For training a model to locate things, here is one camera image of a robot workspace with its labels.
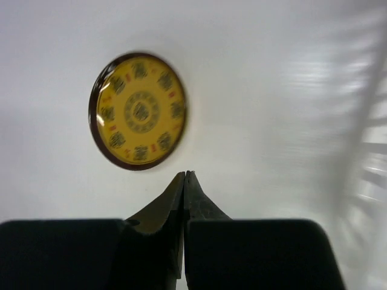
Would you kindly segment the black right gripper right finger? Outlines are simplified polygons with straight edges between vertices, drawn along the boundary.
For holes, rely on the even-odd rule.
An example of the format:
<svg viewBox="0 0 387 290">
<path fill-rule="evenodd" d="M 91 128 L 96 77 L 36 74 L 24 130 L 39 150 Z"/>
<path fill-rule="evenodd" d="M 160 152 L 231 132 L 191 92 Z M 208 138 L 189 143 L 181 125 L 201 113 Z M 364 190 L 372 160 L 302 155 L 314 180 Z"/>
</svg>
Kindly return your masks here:
<svg viewBox="0 0 387 290">
<path fill-rule="evenodd" d="M 189 222 L 232 220 L 203 191 L 194 171 L 187 171 L 184 179 L 184 268 L 188 289 L 194 289 L 190 274 Z"/>
</svg>

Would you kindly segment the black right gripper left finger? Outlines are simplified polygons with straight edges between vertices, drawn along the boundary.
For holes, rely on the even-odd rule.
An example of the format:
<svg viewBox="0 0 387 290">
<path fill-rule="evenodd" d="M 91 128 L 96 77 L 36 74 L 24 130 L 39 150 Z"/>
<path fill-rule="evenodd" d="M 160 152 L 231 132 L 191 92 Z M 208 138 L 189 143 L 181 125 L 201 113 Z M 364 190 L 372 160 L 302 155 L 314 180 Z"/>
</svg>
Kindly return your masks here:
<svg viewBox="0 0 387 290">
<path fill-rule="evenodd" d="M 127 218 L 116 251 L 117 289 L 175 289 L 183 263 L 183 187 L 179 172 L 164 192 Z"/>
</svg>

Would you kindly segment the yellow patterned plate brown rim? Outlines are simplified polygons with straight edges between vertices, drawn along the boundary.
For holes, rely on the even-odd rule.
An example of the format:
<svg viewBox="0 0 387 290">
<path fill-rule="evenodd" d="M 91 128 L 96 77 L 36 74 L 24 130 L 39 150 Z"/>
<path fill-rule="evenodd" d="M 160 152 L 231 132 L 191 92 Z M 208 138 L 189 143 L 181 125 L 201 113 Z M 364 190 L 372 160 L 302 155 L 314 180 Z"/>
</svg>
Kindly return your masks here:
<svg viewBox="0 0 387 290">
<path fill-rule="evenodd" d="M 160 56 L 133 51 L 116 57 L 96 78 L 88 122 L 106 159 L 140 171 L 159 165 L 178 147 L 188 112 L 175 68 Z"/>
</svg>

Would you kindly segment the white plastic dish rack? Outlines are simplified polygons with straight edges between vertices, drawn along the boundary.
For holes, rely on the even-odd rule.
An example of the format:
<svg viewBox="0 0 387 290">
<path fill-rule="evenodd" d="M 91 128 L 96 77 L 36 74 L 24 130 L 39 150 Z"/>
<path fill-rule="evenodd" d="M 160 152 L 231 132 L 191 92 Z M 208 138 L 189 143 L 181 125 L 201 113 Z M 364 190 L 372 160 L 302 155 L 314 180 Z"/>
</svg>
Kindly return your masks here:
<svg viewBox="0 0 387 290">
<path fill-rule="evenodd" d="M 342 270 L 348 289 L 386 289 L 386 18 L 360 110 L 358 145 L 345 186 Z"/>
</svg>

